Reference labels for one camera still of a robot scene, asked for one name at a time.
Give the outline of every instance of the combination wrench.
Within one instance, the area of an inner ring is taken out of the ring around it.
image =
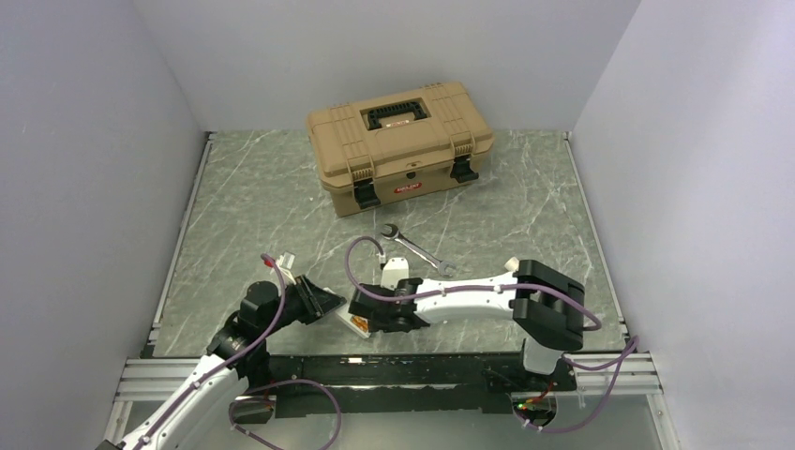
[[[394,223],[384,224],[382,226],[381,236],[383,236],[384,239],[399,242],[405,248],[411,250],[412,253],[419,256],[420,258],[428,262],[430,265],[434,266],[436,270],[439,271],[439,275],[441,275],[442,277],[450,278],[453,276],[453,274],[451,274],[449,270],[455,270],[456,269],[455,264],[453,264],[452,262],[442,261],[436,258],[435,256],[431,255],[427,251],[421,249],[419,246],[417,246],[414,242],[407,239],[406,236],[404,236],[400,232],[400,230],[398,229],[398,225],[395,225]]]

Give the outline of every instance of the marble surface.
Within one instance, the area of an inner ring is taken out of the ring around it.
[[[456,278],[503,272],[512,256],[536,259],[586,287],[586,307],[604,323],[587,333],[588,351],[623,347],[618,314],[563,135],[496,131],[480,180],[338,218],[318,181],[305,131],[221,132],[213,136],[188,222],[155,348],[157,356],[201,354],[253,281],[275,278],[259,260],[267,251],[296,255],[292,271],[350,296],[343,254],[354,237],[396,223],[415,243],[457,264]],[[394,242],[412,276],[435,270]],[[378,281],[372,247],[352,257],[360,280]],[[268,339],[276,354],[516,351],[524,332],[513,322],[466,320],[409,334],[362,339],[333,317],[296,323]]]

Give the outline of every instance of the white wall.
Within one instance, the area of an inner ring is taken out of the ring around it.
[[[0,4],[0,448],[95,448],[203,149],[128,0]]]
[[[495,128],[572,129],[639,0],[135,0],[208,129],[460,80]]]
[[[574,152],[684,448],[795,447],[795,4],[643,2]]]

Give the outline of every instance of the sticker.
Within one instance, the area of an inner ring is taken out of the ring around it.
[[[408,123],[410,123],[410,122],[411,122],[411,120],[409,120],[409,119],[406,119],[406,120],[400,120],[400,121],[397,121],[397,122],[392,122],[391,124],[386,124],[386,125],[384,125],[384,126],[385,126],[386,128],[391,128],[391,127],[399,127],[399,126],[401,126],[401,125],[406,125],[406,124],[408,124]]]
[[[398,188],[396,188],[396,189],[395,189],[395,193],[396,193],[396,194],[399,194],[400,192],[405,192],[405,191],[407,191],[407,190],[415,190],[415,189],[419,189],[421,186],[422,186],[422,183],[411,183],[411,184],[410,184],[410,185],[408,185],[408,186],[404,186],[404,187],[398,187]]]
[[[363,318],[361,318],[359,316],[351,316],[351,323],[356,325],[356,328],[364,331],[365,333],[367,333],[369,331],[368,320],[367,319],[363,319]]]

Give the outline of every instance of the toolbox label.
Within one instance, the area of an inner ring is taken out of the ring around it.
[[[422,186],[422,183],[411,183],[410,185],[396,188],[395,189],[395,193],[399,194],[400,192],[405,192],[407,190],[419,189],[421,186]]]
[[[391,124],[386,124],[385,127],[387,127],[387,128],[400,127],[401,125],[407,125],[407,124],[410,124],[410,123],[411,123],[411,120],[406,119],[406,120],[400,120],[400,121],[397,121],[397,122],[392,122]]]

